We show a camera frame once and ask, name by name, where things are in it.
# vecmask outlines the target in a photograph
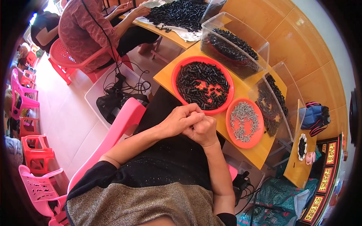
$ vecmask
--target red plastic plate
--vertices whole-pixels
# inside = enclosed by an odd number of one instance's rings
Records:
[[[191,56],[191,57],[188,57],[188,58],[185,58],[183,59],[182,61],[180,61],[176,66],[175,68],[173,69],[172,71],[172,76],[171,76],[171,83],[172,83],[172,88],[173,88],[173,91],[175,92],[176,94],[176,97],[181,101],[181,103],[183,105],[187,105],[188,102],[186,102],[182,96],[180,95],[180,93],[178,92],[177,90],[177,86],[176,86],[176,78],[177,78],[177,75],[178,75],[178,72],[180,71],[181,69],[181,65],[184,66],[188,63],[191,63],[191,62],[194,62],[194,61],[200,61],[200,62],[205,62],[206,64],[212,64],[212,65],[216,65],[217,68],[219,68],[221,70],[222,73],[224,73],[224,76],[227,80],[227,82],[229,83],[230,87],[229,87],[229,93],[227,95],[227,99],[226,99],[226,102],[221,105],[219,108],[215,109],[215,110],[210,110],[210,111],[203,111],[206,115],[216,115],[220,112],[223,112],[227,109],[227,107],[230,105],[230,103],[232,102],[232,100],[234,99],[234,93],[235,93],[235,90],[234,90],[234,82],[231,78],[231,75],[230,73],[228,72],[228,70],[221,64],[219,63],[218,61],[212,59],[212,58],[209,58],[209,57],[206,57],[206,56]],[[206,87],[205,85],[205,82],[202,82],[201,83],[201,86],[204,86]]]
[[[240,140],[237,140],[235,135],[234,135],[234,130],[232,129],[231,125],[230,125],[230,114],[232,113],[232,111],[234,110],[235,106],[239,104],[239,102],[247,102],[248,104],[253,106],[253,109],[255,111],[255,113],[258,115],[258,120],[259,120],[259,129],[254,133],[254,135],[250,138],[249,142],[241,142]],[[234,123],[234,127],[235,129],[237,129],[239,126],[237,125],[236,121]],[[248,133],[250,132],[250,122],[245,122],[244,124],[244,128],[245,131]],[[263,119],[263,115],[261,114],[261,111],[259,109],[259,107],[256,105],[255,102],[253,102],[252,100],[248,99],[248,98],[237,98],[235,99],[228,107],[227,111],[226,111],[226,129],[227,132],[230,136],[230,139],[232,140],[232,142],[240,147],[240,148],[252,148],[255,145],[257,145],[261,139],[261,137],[263,136],[264,133],[264,119]]]

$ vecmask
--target pink floor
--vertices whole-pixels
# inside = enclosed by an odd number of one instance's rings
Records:
[[[162,40],[159,53],[166,59],[173,60],[179,51],[180,47],[171,41],[165,38]],[[159,84],[152,78],[166,63],[157,58],[151,60],[151,54],[140,56],[137,48],[129,52],[128,56],[142,70],[150,71],[142,78],[151,83],[152,93],[155,94]],[[133,65],[133,68],[138,75],[142,73],[137,66]],[[41,133],[46,134],[58,165],[71,179],[107,133],[106,127],[84,99],[93,84],[84,73],[76,70],[70,76],[72,83],[67,86],[49,63],[46,54],[39,60],[36,69]],[[229,143],[225,144],[223,151],[239,161],[245,161],[244,156]]]

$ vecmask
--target pink mug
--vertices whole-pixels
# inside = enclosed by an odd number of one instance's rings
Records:
[[[316,153],[315,152],[307,152],[306,154],[306,163],[307,165],[312,164],[316,160]]]

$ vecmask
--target clear plastic bin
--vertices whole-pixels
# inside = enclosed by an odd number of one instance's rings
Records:
[[[206,0],[206,2],[208,2],[209,5],[207,6],[204,14],[202,15],[200,23],[204,23],[208,19],[219,14],[227,0]]]
[[[99,111],[96,101],[98,97],[104,96],[104,87],[110,85],[113,85],[114,82],[118,81],[118,78],[115,77],[116,73],[114,72],[115,64],[113,64],[89,89],[89,91],[85,94],[84,98],[89,104],[90,108],[93,110],[93,112],[97,115],[99,120],[104,124],[106,128],[110,128],[111,124],[107,122],[107,120],[103,117],[101,112]],[[140,78],[138,74],[136,74],[134,71],[132,71],[129,67],[127,67],[125,64],[122,64],[119,67],[119,70],[122,75],[126,77],[126,82],[132,86],[135,87],[138,82],[143,83],[144,79]],[[148,83],[144,83],[144,88],[147,89],[145,92],[143,92],[144,95],[148,97],[148,95],[151,93],[151,86]],[[127,93],[136,94],[137,91],[126,91]],[[119,112],[118,108],[115,108],[113,113],[114,115],[117,115]]]
[[[204,22],[202,28],[201,51],[218,60],[241,79],[246,79],[263,70],[266,71],[268,68],[269,42],[241,20],[226,12],[221,12]],[[228,30],[246,41],[257,53],[258,59],[255,60],[244,50],[214,32],[213,29]],[[227,57],[222,54],[224,49],[242,56],[243,59],[236,60]]]
[[[285,98],[285,107],[278,101],[278,93],[274,93],[268,80],[272,77],[275,85]],[[265,72],[263,77],[248,92],[249,98],[259,106],[264,127],[270,137],[294,142],[299,133],[306,113],[306,106],[293,77],[284,62],[279,62]]]

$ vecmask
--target wooden table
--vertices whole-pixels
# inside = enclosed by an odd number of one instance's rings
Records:
[[[200,42],[193,45],[191,48],[186,50],[184,53],[179,55],[176,59],[174,59],[171,63],[169,63],[166,67],[164,67],[159,73],[157,73],[153,79],[158,82],[161,86],[163,86],[166,90],[168,90],[170,93],[175,95],[172,84],[171,84],[171,74],[178,62],[180,62],[182,59],[187,58],[189,56],[207,56],[204,53],[200,51]],[[263,76],[263,72],[251,76],[247,78],[246,80],[242,81],[239,77],[237,77],[233,72],[228,70],[235,86],[235,96],[234,99],[239,97],[248,97],[248,91],[251,89],[251,87],[259,81],[259,79]],[[276,80],[276,85],[281,90],[282,94],[286,94],[287,87],[284,85],[284,83],[281,81],[279,76],[273,74],[274,79]],[[217,131],[230,143],[234,144],[230,136],[226,130],[226,110],[217,114],[213,115],[214,118],[217,119]],[[250,149],[243,149],[235,146],[252,164],[254,164],[258,169],[261,169],[268,154],[272,147],[272,144],[274,142],[275,137],[269,137],[268,133],[263,133],[263,136],[260,140],[260,142]]]
[[[296,128],[300,128],[299,120],[297,120]],[[317,144],[317,136],[311,137],[309,135],[310,130],[301,129],[296,131],[295,137],[296,141],[293,143],[292,151],[290,152],[290,157],[288,160],[287,167],[285,168],[284,176],[290,180],[298,188],[304,188],[308,181],[309,174],[311,173],[312,164],[307,165],[306,160],[302,161],[298,158],[298,143],[299,137],[302,133],[306,135],[307,138],[307,153],[314,152]]]
[[[122,15],[119,18],[120,19],[124,19],[126,16]],[[192,47],[195,43],[197,43],[198,41],[195,42],[186,42],[185,40],[183,40],[182,38],[180,38],[180,36],[178,36],[176,34],[176,32],[170,31],[169,33],[166,33],[165,30],[159,30],[158,28],[156,28],[153,25],[149,25],[149,24],[145,24],[142,23],[140,21],[134,20],[133,24],[143,27],[149,31],[152,31],[155,34],[158,34],[161,37],[165,37],[170,39],[172,42],[174,42],[176,45],[180,46],[181,48],[183,48],[184,50],[189,49],[190,47]]]

